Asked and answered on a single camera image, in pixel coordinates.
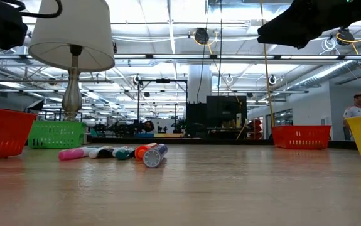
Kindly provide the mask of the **black cap marker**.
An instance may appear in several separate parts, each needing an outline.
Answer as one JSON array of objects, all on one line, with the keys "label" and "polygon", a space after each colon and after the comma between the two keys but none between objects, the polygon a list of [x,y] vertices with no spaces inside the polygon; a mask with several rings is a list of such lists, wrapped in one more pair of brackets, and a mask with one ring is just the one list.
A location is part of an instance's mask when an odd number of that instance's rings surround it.
[{"label": "black cap marker", "polygon": [[114,150],[114,148],[112,146],[103,146],[103,147],[97,148],[97,149],[89,152],[89,157],[92,159],[112,158],[113,150]]}]

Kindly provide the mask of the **black cabinet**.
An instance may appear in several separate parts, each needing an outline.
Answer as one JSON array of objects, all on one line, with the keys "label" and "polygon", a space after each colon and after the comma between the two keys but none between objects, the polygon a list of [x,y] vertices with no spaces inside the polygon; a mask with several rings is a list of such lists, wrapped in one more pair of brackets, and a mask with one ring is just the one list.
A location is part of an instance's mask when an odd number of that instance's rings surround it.
[{"label": "black cabinet", "polygon": [[185,135],[200,139],[245,139],[247,97],[207,96],[206,102],[187,104]]}]

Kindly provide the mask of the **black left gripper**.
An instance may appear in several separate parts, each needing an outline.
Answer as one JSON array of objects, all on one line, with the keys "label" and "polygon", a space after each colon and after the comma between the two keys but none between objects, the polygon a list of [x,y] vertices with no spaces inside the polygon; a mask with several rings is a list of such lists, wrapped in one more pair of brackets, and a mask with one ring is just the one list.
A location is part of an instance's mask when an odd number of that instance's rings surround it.
[{"label": "black left gripper", "polygon": [[19,0],[0,0],[0,49],[23,45],[28,30],[21,15],[24,9],[25,4]]}]

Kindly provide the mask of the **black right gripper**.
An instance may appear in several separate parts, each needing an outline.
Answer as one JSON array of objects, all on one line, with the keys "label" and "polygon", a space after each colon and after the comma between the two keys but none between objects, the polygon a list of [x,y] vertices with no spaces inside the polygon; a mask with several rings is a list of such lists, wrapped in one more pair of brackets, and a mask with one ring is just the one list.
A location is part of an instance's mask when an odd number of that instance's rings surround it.
[{"label": "black right gripper", "polygon": [[348,27],[361,20],[361,0],[294,0],[258,30],[259,43],[304,48],[317,31]]}]

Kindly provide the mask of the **green plastic basket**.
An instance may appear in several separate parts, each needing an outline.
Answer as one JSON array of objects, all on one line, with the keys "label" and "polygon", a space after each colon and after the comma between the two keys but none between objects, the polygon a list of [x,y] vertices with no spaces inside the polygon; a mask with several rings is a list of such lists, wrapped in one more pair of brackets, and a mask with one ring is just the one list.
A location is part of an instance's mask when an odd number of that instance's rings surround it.
[{"label": "green plastic basket", "polygon": [[32,149],[77,148],[83,143],[85,127],[75,121],[34,121],[27,143]]}]

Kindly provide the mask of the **purple highlighter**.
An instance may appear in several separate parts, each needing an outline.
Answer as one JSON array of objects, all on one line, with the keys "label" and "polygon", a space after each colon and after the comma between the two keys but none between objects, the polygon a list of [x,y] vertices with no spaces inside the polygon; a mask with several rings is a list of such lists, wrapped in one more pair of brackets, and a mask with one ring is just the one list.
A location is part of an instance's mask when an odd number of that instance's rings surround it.
[{"label": "purple highlighter", "polygon": [[168,152],[168,147],[165,144],[159,144],[149,150],[143,155],[143,163],[148,168],[157,168],[160,166]]}]

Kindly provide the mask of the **white building column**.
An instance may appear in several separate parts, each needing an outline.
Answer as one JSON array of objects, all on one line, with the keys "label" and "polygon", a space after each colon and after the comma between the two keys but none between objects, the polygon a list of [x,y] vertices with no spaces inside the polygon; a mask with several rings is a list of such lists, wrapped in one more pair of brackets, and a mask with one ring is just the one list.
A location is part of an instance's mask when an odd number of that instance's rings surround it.
[{"label": "white building column", "polygon": [[188,101],[205,103],[212,94],[212,72],[209,65],[190,65],[188,72]]}]

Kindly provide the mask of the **orange highlighter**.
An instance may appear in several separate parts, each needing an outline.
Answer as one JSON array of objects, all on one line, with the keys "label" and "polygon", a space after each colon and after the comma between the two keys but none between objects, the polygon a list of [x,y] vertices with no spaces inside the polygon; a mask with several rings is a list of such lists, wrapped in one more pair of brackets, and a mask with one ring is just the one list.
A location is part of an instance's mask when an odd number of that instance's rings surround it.
[{"label": "orange highlighter", "polygon": [[134,157],[135,157],[138,161],[142,161],[145,152],[148,151],[149,149],[157,146],[157,145],[158,145],[157,143],[150,143],[150,144],[145,144],[145,145],[138,146],[138,147],[135,149]]}]

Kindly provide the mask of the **black metal frame stand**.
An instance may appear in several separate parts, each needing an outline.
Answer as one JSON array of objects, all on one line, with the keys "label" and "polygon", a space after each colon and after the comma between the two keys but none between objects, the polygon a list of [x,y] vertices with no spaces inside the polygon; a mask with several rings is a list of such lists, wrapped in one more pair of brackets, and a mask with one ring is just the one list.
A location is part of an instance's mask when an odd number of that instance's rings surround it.
[{"label": "black metal frame stand", "polygon": [[[139,79],[137,84],[137,121],[141,122],[140,118],[140,95],[141,92],[151,83],[171,83],[174,82],[179,86],[180,89],[185,93],[186,99],[184,103],[188,103],[188,81],[187,80],[180,80],[180,79],[170,79],[170,78],[157,78],[157,79]],[[185,89],[180,85],[180,82],[185,83]]]}]

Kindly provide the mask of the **red plastic basket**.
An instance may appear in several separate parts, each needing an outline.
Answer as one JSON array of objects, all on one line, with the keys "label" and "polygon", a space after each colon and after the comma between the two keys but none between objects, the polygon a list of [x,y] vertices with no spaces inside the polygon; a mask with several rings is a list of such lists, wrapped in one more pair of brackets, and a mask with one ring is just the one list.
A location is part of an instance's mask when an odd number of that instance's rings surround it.
[{"label": "red plastic basket", "polygon": [[271,128],[274,145],[284,149],[326,149],[329,125],[275,126]]},{"label": "red plastic basket", "polygon": [[0,109],[0,158],[22,153],[35,119],[34,114]]}]

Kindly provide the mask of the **teal cap marker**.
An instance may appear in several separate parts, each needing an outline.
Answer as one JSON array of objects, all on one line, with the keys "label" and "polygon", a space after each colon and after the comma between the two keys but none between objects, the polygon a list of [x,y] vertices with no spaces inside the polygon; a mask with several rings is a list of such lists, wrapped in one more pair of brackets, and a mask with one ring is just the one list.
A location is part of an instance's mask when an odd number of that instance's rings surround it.
[{"label": "teal cap marker", "polygon": [[134,154],[135,149],[127,146],[115,148],[112,152],[112,156],[118,160],[127,160]]}]

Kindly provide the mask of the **pink cap marker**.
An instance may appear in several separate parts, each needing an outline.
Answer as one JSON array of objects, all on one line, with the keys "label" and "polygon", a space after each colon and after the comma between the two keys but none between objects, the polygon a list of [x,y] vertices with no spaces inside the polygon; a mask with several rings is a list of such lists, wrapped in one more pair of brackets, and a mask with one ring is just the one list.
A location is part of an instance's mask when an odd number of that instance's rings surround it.
[{"label": "pink cap marker", "polygon": [[92,148],[73,148],[73,149],[61,150],[58,153],[58,159],[60,161],[68,161],[68,160],[83,158],[88,156],[91,150]]}]

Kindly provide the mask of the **person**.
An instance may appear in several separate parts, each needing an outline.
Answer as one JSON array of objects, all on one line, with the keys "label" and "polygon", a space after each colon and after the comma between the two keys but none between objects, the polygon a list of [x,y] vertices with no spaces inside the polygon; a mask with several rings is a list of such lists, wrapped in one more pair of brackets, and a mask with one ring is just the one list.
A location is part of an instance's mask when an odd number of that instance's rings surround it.
[{"label": "person", "polygon": [[347,119],[350,117],[359,117],[361,116],[361,93],[357,93],[353,96],[353,105],[346,108],[343,114],[343,130],[346,141],[350,141],[352,138],[352,133],[350,126],[347,122]]},{"label": "person", "polygon": [[142,132],[146,133],[146,134],[154,134],[155,130],[154,130],[154,124],[152,121],[146,121],[143,124],[143,129]]}]

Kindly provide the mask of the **black table frame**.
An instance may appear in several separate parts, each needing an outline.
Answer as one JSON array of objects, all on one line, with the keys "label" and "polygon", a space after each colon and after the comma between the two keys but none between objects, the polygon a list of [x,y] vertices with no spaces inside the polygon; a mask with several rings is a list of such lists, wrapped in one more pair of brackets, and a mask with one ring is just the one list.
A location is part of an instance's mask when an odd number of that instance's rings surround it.
[{"label": "black table frame", "polygon": [[178,145],[244,145],[244,146],[273,146],[272,140],[232,140],[232,139],[190,139],[190,138],[103,138],[92,137],[92,144],[149,144],[149,143],[163,143],[163,144],[178,144]]}]

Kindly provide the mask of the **white shade table lamp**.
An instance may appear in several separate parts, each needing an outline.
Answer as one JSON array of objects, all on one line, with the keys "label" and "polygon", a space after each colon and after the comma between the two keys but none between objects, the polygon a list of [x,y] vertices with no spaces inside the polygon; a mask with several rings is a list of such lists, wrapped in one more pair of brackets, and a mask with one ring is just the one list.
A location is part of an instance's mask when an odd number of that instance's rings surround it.
[{"label": "white shade table lamp", "polygon": [[80,74],[115,66],[109,6],[105,0],[60,0],[56,18],[38,18],[28,53],[45,65],[66,70],[62,100],[65,120],[74,121],[82,108]]}]

